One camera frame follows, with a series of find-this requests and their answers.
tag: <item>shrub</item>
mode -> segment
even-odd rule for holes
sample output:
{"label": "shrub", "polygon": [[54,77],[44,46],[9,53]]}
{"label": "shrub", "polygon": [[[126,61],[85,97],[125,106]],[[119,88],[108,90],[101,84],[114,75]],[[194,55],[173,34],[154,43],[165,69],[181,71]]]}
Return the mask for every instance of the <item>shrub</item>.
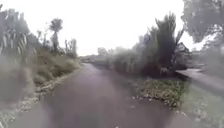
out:
{"label": "shrub", "polygon": [[44,77],[47,81],[53,79],[53,75],[46,66],[38,67],[37,74]]}
{"label": "shrub", "polygon": [[36,86],[40,86],[40,85],[44,84],[45,82],[47,82],[47,80],[43,76],[35,75],[33,77],[33,82],[36,84]]}
{"label": "shrub", "polygon": [[170,107],[179,107],[182,95],[187,91],[188,85],[175,79],[145,79],[139,82],[142,96],[162,101]]}

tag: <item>overcast sky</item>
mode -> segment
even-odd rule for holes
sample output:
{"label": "overcast sky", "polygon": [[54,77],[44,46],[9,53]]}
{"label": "overcast sky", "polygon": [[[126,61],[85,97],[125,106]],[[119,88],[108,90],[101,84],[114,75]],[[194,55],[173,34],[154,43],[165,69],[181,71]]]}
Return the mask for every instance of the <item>overcast sky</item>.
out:
{"label": "overcast sky", "polygon": [[[24,12],[33,33],[61,18],[60,44],[76,38],[79,55],[97,53],[98,47],[131,48],[147,27],[155,25],[155,18],[169,11],[176,14],[180,29],[183,6],[182,0],[3,0],[4,9]],[[195,47],[187,34],[181,40],[189,49]]]}

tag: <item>path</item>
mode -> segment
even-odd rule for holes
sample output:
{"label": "path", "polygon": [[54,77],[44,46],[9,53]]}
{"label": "path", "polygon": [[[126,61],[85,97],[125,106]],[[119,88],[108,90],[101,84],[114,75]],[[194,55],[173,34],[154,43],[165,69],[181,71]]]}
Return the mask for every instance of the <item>path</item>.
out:
{"label": "path", "polygon": [[90,64],[23,114],[11,128],[189,128],[157,102],[133,99],[126,79]]}
{"label": "path", "polygon": [[216,76],[203,74],[200,71],[200,69],[187,69],[179,70],[177,72],[201,83],[197,84],[200,85],[200,87],[224,96],[224,80]]}

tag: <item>tree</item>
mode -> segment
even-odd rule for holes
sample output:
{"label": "tree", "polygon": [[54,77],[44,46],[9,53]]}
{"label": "tree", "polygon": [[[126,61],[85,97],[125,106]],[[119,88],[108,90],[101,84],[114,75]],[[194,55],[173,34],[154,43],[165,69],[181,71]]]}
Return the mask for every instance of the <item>tree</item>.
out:
{"label": "tree", "polygon": [[176,29],[176,16],[173,13],[166,15],[163,20],[156,20],[156,24],[158,27],[156,37],[159,63],[162,67],[170,68],[172,66],[175,49],[184,33],[184,28],[178,32],[177,36],[174,35]]}
{"label": "tree", "polygon": [[182,20],[195,42],[212,34],[224,36],[224,4],[222,0],[184,0]]}
{"label": "tree", "polygon": [[99,54],[100,56],[104,56],[104,57],[105,57],[105,56],[108,55],[107,50],[106,50],[105,48],[103,48],[103,47],[98,48],[97,51],[98,51],[98,54]]}
{"label": "tree", "polygon": [[71,41],[65,40],[65,50],[69,56],[76,58],[77,57],[76,39],[72,39]]}
{"label": "tree", "polygon": [[53,35],[51,37],[53,43],[53,51],[56,53],[58,51],[58,33],[62,29],[62,20],[55,18],[51,21],[50,30],[53,31]]}

